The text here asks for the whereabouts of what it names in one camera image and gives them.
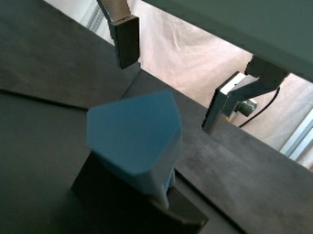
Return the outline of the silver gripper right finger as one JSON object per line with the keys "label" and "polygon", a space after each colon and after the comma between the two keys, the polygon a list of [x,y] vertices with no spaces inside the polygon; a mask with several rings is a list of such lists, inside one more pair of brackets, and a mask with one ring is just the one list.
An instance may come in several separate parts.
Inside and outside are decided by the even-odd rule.
{"label": "silver gripper right finger", "polygon": [[274,91],[288,74],[288,71],[252,56],[244,73],[235,72],[215,89],[201,130],[212,133],[220,118],[231,116],[238,103]]}

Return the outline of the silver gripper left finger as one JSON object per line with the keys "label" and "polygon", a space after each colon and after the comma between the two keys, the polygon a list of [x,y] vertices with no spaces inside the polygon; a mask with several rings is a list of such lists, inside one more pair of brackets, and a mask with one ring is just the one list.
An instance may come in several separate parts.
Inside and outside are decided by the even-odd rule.
{"label": "silver gripper left finger", "polygon": [[126,0],[96,0],[104,13],[121,69],[139,59],[139,17],[131,14]]}

